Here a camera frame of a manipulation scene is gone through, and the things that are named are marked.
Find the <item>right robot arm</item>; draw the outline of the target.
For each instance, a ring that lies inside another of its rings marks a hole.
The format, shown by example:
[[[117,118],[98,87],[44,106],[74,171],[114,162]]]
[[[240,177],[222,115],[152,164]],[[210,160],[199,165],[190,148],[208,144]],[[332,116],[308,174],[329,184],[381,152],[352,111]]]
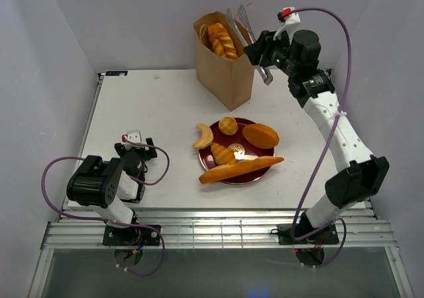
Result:
[[[308,210],[298,213],[282,234],[297,242],[314,243],[323,230],[347,209],[377,194],[389,170],[385,157],[377,157],[359,139],[341,108],[330,77],[318,69],[321,44],[317,34],[298,30],[278,37],[268,30],[244,52],[254,66],[276,66],[288,77],[290,93],[311,117],[330,152],[337,174],[325,183],[325,194]]]

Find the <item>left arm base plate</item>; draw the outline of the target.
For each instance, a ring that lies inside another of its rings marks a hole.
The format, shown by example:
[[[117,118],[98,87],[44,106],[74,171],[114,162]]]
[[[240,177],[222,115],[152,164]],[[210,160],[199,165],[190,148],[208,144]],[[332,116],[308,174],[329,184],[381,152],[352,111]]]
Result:
[[[158,233],[160,225],[151,225],[150,228],[125,227],[117,228],[106,226],[103,234],[102,245],[104,246],[158,246],[160,237]]]

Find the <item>large braided pastry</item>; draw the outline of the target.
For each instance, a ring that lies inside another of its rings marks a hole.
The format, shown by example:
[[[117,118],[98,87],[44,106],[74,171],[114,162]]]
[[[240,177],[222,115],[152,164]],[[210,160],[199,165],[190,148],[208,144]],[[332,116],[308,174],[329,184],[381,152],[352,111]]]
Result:
[[[236,60],[238,58],[234,42],[228,30],[221,23],[214,23],[207,27],[207,34],[212,51],[223,58]]]

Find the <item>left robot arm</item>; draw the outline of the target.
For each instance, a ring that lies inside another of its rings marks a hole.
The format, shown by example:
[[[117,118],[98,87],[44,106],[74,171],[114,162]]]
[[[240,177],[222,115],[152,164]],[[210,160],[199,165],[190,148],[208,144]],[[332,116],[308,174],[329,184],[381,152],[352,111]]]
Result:
[[[157,157],[156,149],[126,142],[116,143],[115,151],[118,156],[109,161],[88,155],[69,180],[67,197],[107,220],[104,246],[157,246],[160,226],[139,228],[137,215],[127,207],[129,203],[140,203],[145,186],[134,178],[145,180],[146,162]]]

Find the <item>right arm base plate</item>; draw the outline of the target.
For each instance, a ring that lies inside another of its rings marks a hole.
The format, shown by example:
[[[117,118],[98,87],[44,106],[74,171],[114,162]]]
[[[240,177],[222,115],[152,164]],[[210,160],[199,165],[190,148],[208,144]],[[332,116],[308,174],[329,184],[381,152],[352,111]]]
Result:
[[[292,224],[278,224],[276,228],[270,231],[270,234],[277,236],[279,245],[336,245],[339,243],[339,237],[335,224],[330,224],[325,228],[318,230],[303,230],[299,224],[295,226],[293,238],[291,236]]]

